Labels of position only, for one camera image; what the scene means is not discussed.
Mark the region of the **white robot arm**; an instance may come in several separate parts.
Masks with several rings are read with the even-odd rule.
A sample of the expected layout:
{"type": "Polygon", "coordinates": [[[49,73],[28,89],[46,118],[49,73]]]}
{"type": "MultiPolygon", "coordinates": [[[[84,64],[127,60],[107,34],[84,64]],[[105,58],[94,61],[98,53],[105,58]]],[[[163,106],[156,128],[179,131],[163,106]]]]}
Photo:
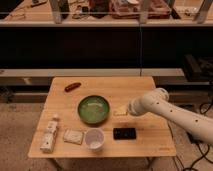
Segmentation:
{"type": "Polygon", "coordinates": [[[213,146],[213,119],[171,104],[169,93],[164,88],[146,91],[127,105],[117,108],[113,115],[142,116],[148,112],[175,123],[199,140],[213,146]]]}

